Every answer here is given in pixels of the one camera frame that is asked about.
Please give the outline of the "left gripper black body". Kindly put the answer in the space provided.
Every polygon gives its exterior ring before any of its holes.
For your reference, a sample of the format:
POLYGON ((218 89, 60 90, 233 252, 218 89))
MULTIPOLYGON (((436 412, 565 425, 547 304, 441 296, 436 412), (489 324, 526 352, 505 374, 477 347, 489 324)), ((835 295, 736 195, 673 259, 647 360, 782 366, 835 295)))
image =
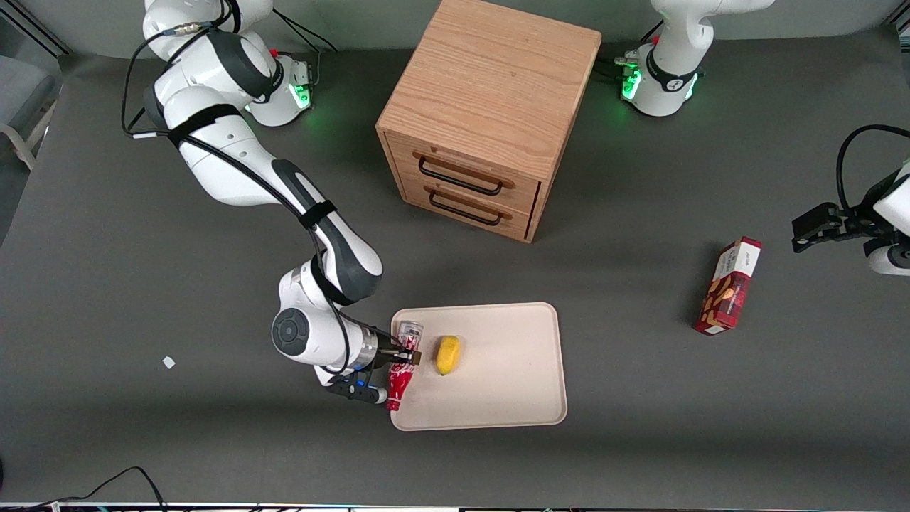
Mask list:
POLYGON ((868 208, 854 207, 843 210, 833 202, 819 205, 823 224, 818 236, 823 240, 851 240, 884 236, 884 228, 877 214, 868 215, 868 208))

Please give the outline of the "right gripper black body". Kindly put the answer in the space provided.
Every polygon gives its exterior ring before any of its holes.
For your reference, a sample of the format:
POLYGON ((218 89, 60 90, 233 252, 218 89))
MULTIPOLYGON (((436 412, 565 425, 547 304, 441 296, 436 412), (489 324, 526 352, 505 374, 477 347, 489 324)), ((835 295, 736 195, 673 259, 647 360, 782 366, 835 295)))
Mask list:
POLYGON ((400 344, 397 339, 375 327, 366 329, 366 348, 371 358, 370 368, 381 368, 387 364, 400 362, 400 344))

